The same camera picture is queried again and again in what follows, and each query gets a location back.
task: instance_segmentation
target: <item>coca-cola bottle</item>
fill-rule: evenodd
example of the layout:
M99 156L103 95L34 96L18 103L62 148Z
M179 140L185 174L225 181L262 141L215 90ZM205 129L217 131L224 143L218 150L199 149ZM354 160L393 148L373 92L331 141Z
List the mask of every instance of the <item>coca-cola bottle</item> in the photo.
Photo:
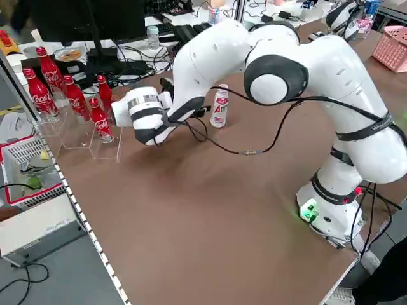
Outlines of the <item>coca-cola bottle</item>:
M107 115L110 113L110 108L112 104L112 89L106 82L106 78L103 75L98 75L96 77L99 83L99 96L103 102L103 109L106 111Z
M48 56L44 47L36 48L36 52L39 56L41 72L50 86L54 98L57 100L65 99L66 88L56 63Z
M66 85L66 96L76 114L76 119L79 124L84 124L90 121L89 109L86 106L85 97L82 91L74 83L74 79L70 75L64 75Z
M99 134L99 138L103 143L109 143L113 141L113 134L107 120L107 114L99 107L97 98L91 98L89 100L90 105L90 117L95 123L96 132Z
M48 88L40 82L31 68L24 68L23 74L27 79L28 90L37 108L45 115L47 121L59 121L61 116Z

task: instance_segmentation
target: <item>plastic bottle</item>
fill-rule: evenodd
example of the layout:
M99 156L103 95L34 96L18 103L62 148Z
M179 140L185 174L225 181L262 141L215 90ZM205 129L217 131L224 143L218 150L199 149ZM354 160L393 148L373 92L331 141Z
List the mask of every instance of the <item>plastic bottle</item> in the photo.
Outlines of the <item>plastic bottle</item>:
M107 115L104 110L99 107L97 98L91 98L89 100L90 117L95 124L96 132L99 135L102 143L109 143L113 141L113 134L107 120Z
M59 71L56 63L48 56L44 47L36 48L37 55L41 64L41 72L50 86L53 97L56 100L65 99L65 84L62 79L62 74Z
M358 38L367 38L381 3L382 0L366 0L364 3L362 16L356 20L359 28L359 34L357 35Z
M90 121L89 109L86 106L85 97L82 91L76 86L74 79L70 75L64 75L66 84L66 95L68 101L75 112L79 124L85 124Z
M103 75L98 75L96 77L99 83L99 96L103 103L103 109L105 110L107 116L110 117L110 110L112 104L112 89L106 82L106 78Z
M23 74L27 79L30 95L37 108L45 115L46 120L48 122L59 121L61 117L48 88L40 82L31 68L24 68Z
M147 27L147 43L148 48L157 50L160 47L160 40L158 38L158 28L154 25Z
M219 87L227 88L228 85L221 84ZM229 95L224 89L218 89L214 98L214 107L210 123L213 127L222 128L226 124L226 114L228 112Z

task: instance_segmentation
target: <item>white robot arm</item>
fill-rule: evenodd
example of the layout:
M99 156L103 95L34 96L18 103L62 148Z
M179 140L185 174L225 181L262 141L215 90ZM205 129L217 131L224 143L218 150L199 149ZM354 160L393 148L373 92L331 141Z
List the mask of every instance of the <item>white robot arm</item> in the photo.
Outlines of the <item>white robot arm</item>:
M407 173L407 150L400 135L389 128L391 116L363 63L342 38L324 36L300 44L295 29L284 22L252 32L236 21L221 22L177 54L174 103L169 109L162 106L154 88L137 88L112 104L116 122L131 124L142 143L160 144L179 126L177 121L201 108L214 83L242 70L246 94L259 105L277 105L307 89L383 118L376 122L349 108L321 102L337 139L328 160L298 191L297 202L301 218L343 246L350 232L355 236L363 225L356 187L363 179L377 183L400 179Z

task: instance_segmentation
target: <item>desk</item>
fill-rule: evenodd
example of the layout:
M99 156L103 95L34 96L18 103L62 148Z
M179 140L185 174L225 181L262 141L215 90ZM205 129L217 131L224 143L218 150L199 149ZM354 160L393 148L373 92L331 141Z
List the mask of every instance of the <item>desk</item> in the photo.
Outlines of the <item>desk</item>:
M301 39L320 26L301 27ZM354 48L398 113L406 107L407 75L369 58L379 37L371 32ZM158 86L158 80L143 82ZM242 75L223 82L243 93ZM209 135L233 149L265 147L286 109L230 95L227 126L209 125ZM327 158L334 136L323 110L305 104L293 111L273 151L261 156L226 154L180 127L161 148L123 131L118 164L63 149L57 163L120 280L116 286L133 304L316 305L355 259L297 215L295 192ZM381 191L401 202L405 185L404 178Z

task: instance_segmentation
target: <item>red bottle cap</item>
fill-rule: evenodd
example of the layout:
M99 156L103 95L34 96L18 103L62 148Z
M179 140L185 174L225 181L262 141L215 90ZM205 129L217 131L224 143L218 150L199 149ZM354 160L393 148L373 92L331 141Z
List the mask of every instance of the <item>red bottle cap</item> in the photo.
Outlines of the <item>red bottle cap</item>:
M36 73L31 68L24 68L23 69L23 74L24 74L26 79L32 79L32 78L36 77Z
M73 79L73 77L70 76L70 75L64 75L64 82L65 82L65 84L67 84L67 85L71 85L71 84L74 83L74 79Z
M106 78L104 77L104 75L98 75L96 76L96 79L99 84L104 84L106 82Z
M9 35L4 30L0 30L0 39L5 46L12 45Z
M99 106L99 102L97 101L97 98L91 98L89 100L89 106L92 108L97 108Z
M36 48L36 52L37 52L38 56L41 56L41 57L42 56L47 56L46 50L45 50L45 48L43 46L40 46L40 47Z

